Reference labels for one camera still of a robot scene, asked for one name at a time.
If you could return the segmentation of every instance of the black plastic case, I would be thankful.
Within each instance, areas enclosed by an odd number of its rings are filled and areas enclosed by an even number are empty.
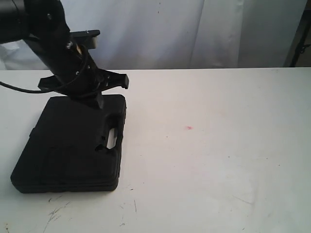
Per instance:
[[[94,110],[68,97],[52,97],[11,175],[21,193],[112,191],[118,186],[126,115],[122,95],[104,95]],[[116,144],[107,148],[109,131]]]

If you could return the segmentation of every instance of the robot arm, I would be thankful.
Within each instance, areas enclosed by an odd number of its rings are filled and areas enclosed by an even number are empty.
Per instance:
[[[89,55],[87,49],[95,47],[92,39],[97,35],[98,30],[70,33],[59,0],[0,1],[0,44],[24,40],[54,74],[40,80],[41,91],[28,93],[56,91],[102,108],[102,91],[116,86],[127,89],[125,74],[99,69]]]

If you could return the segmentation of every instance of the black cable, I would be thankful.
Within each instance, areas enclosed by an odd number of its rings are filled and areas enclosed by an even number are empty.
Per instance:
[[[79,73],[76,75],[76,77],[71,80],[69,83],[67,84],[64,84],[62,86],[59,86],[57,88],[54,88],[54,89],[49,89],[49,90],[27,90],[27,89],[23,89],[23,88],[19,88],[19,87],[16,87],[16,86],[12,86],[12,85],[9,85],[7,83],[3,83],[3,82],[0,82],[0,85],[1,86],[4,86],[6,88],[9,88],[9,89],[12,89],[12,90],[15,90],[15,91],[19,91],[19,92],[23,92],[23,93],[28,93],[28,94],[44,94],[44,93],[50,93],[50,92],[53,92],[53,91],[58,91],[58,90],[61,90],[63,89],[64,87],[68,86],[69,84],[73,83],[74,81],[76,81],[82,74],[82,72],[84,71],[84,69],[86,68],[86,65],[87,65],[87,61],[88,61],[88,53],[86,52],[86,48],[84,45],[81,46],[83,49],[82,49],[82,67],[81,69],[79,70]]]

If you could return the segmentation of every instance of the white table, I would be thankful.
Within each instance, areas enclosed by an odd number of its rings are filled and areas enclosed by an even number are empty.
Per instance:
[[[132,70],[114,192],[21,194],[49,97],[0,88],[0,232],[311,231],[311,68]],[[1,71],[35,89],[48,71]]]

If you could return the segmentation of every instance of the white curtain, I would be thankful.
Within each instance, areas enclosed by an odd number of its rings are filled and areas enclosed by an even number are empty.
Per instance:
[[[283,66],[307,0],[62,0],[71,31],[99,29],[104,69]],[[0,69],[44,69],[23,43]]]

